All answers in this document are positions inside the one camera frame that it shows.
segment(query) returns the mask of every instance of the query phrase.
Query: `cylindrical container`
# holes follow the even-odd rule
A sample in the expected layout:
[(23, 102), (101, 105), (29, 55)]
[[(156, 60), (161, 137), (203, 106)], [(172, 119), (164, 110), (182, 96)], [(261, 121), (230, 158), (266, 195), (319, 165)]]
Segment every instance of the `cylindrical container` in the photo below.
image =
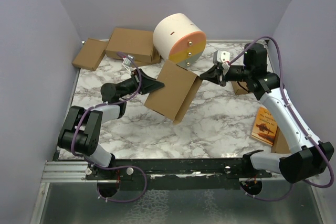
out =
[(185, 68), (202, 55), (206, 36), (187, 16), (176, 13), (156, 26), (153, 43), (162, 58)]

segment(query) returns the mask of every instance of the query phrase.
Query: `book cover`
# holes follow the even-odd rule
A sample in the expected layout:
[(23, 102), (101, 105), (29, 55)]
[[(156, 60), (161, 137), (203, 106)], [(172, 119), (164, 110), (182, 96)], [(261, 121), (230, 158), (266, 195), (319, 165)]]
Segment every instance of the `book cover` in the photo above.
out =
[(273, 146), (278, 124), (271, 113), (260, 107), (251, 132), (251, 138)]

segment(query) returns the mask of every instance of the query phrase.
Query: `yellow stripe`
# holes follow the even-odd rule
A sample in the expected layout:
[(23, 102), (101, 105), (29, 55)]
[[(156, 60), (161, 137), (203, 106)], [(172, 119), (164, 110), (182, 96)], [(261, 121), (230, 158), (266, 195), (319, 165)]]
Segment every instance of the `yellow stripe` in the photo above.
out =
[(190, 57), (193, 57), (194, 55), (204, 51), (206, 44), (206, 40), (199, 42), (197, 44), (194, 44), (190, 47), (187, 47), (185, 50), (177, 52), (173, 55), (169, 55), (169, 59), (175, 63), (180, 63), (181, 61), (184, 61)]

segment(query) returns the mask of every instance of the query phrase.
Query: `book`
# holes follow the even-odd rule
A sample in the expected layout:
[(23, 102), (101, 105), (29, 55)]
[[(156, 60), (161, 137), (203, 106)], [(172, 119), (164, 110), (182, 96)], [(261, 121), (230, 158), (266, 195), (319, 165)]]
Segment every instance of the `book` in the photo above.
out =
[(260, 107), (251, 132), (251, 138), (273, 146), (278, 124), (271, 113)]

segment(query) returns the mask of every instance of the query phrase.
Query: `white marble tabletop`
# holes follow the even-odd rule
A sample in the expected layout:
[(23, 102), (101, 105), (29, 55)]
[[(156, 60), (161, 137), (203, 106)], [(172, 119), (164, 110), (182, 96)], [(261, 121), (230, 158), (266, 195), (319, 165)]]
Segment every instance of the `white marble tabletop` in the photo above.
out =
[[(201, 74), (212, 65), (216, 50), (231, 53), (231, 59), (245, 43), (207, 43), (203, 55), (190, 67)], [(241, 57), (235, 64), (242, 64)], [(156, 78), (164, 62), (141, 67)], [(88, 108), (101, 103), (100, 87), (118, 83), (130, 75), (121, 61), (105, 57), (94, 72), (81, 69), (72, 105)], [(270, 147), (249, 138), (256, 113), (261, 106), (253, 94), (235, 95), (232, 85), (220, 87), (203, 81), (183, 121), (173, 125), (164, 116), (147, 109), (147, 95), (137, 95), (127, 104), (125, 115), (102, 124), (99, 142), (117, 158), (217, 158), (242, 157), (253, 150), (270, 152)], [(59, 159), (73, 159), (65, 150)]]

